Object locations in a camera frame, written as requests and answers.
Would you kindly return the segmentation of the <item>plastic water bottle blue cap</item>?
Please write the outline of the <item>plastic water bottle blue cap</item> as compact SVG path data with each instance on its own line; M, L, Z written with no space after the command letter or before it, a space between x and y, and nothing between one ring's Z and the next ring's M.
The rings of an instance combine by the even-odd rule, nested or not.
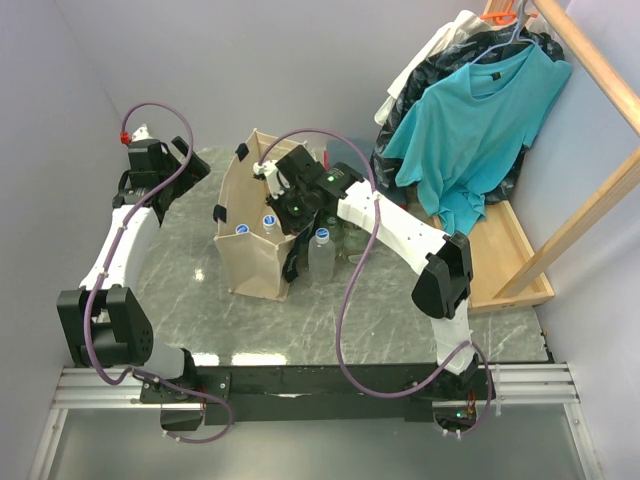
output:
M335 244L329 230L318 228L308 247L308 265L312 282L325 285L332 281L335 266Z

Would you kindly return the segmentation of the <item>clear glass bottle silver cap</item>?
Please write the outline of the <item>clear glass bottle silver cap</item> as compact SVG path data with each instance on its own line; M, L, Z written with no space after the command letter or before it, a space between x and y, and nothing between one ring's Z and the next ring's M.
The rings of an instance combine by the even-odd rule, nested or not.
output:
M358 264L367 248L370 234L355 225L345 229L343 241L343 257L351 264Z

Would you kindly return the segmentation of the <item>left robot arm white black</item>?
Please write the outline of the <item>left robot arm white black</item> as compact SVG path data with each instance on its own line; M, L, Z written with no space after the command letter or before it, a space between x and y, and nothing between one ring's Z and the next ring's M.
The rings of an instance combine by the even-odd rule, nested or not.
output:
M165 379L176 401L193 399L200 378L191 353L156 339L135 294L138 277L172 202L210 172L187 143L142 137L128 146L129 168L112 201L111 225L100 253L78 288L60 293L56 308L75 366L129 367L134 375Z

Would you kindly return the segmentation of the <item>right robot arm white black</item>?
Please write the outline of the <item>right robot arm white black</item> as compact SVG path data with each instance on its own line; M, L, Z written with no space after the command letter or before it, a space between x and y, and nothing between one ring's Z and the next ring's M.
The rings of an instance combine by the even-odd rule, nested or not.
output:
M266 182L268 205L286 234L299 234L318 213L332 209L337 216L381 241L417 274L411 292L414 305L430 320L436 342L437 366L426 379L390 398L431 394L444 401L463 400L478 379L485 360L472 341L468 302L473 278L470 242L431 227L377 192L371 181L338 163L325 169L303 146L282 158L261 158L254 176Z

